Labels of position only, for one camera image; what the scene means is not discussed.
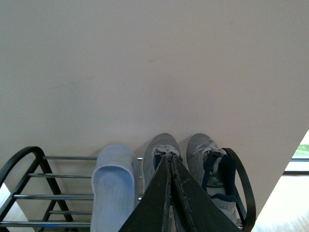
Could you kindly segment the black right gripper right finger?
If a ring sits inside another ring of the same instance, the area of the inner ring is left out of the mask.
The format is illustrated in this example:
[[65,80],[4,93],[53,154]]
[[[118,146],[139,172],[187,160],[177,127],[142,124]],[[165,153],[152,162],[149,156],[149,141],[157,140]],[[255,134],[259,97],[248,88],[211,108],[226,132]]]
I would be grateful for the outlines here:
[[180,158],[172,156],[171,195],[179,232],[239,232],[240,229],[212,202]]

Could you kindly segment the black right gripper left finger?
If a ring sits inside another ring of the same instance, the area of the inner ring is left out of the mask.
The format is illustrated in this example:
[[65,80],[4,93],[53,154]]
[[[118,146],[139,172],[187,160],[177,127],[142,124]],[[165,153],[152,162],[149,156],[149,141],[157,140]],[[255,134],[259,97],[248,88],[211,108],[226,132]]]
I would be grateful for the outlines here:
[[141,201],[121,232],[166,232],[169,228],[170,169],[163,157]]

